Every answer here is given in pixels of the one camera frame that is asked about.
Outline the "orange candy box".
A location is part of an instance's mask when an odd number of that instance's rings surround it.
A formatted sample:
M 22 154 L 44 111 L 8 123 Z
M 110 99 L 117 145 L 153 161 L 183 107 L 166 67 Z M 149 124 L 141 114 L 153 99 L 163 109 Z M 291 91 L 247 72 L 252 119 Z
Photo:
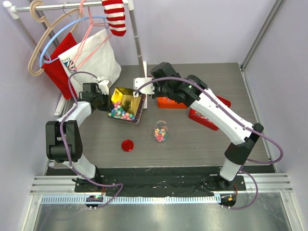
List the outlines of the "orange candy box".
M 186 109 L 187 106 L 183 103 L 177 103 L 168 97 L 158 97 L 157 106 L 164 109 Z

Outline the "gold tin of star candies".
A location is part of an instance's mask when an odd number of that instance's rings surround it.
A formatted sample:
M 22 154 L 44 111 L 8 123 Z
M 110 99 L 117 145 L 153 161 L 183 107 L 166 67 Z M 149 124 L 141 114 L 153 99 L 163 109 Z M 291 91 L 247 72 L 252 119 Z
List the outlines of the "gold tin of star candies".
M 138 93 L 134 89 L 115 88 L 111 95 L 111 109 L 107 117 L 118 121 L 138 124 L 141 118 L 146 95 Z

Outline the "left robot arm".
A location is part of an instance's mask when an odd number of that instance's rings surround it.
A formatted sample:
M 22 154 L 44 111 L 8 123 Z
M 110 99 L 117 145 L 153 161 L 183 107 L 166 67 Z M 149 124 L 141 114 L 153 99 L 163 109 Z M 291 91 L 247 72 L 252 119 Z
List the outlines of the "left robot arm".
M 69 167 L 81 182 L 86 181 L 86 187 L 92 192 L 99 191 L 103 181 L 98 168 L 83 154 L 79 127 L 94 110 L 108 111 L 111 106 L 109 87 L 109 80 L 84 83 L 72 108 L 45 126 L 47 158 Z

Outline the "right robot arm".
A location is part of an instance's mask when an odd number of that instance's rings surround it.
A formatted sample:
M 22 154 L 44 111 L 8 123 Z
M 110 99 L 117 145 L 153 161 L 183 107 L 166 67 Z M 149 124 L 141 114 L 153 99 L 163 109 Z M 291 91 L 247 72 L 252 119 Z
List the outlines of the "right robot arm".
M 263 131 L 260 123 L 252 124 L 227 107 L 199 77 L 182 78 L 170 63 L 162 62 L 150 71 L 156 82 L 154 96 L 165 96 L 183 103 L 211 120 L 231 143 L 225 151 L 225 161 L 217 183 L 223 190 L 235 184 L 235 176 L 248 159 Z

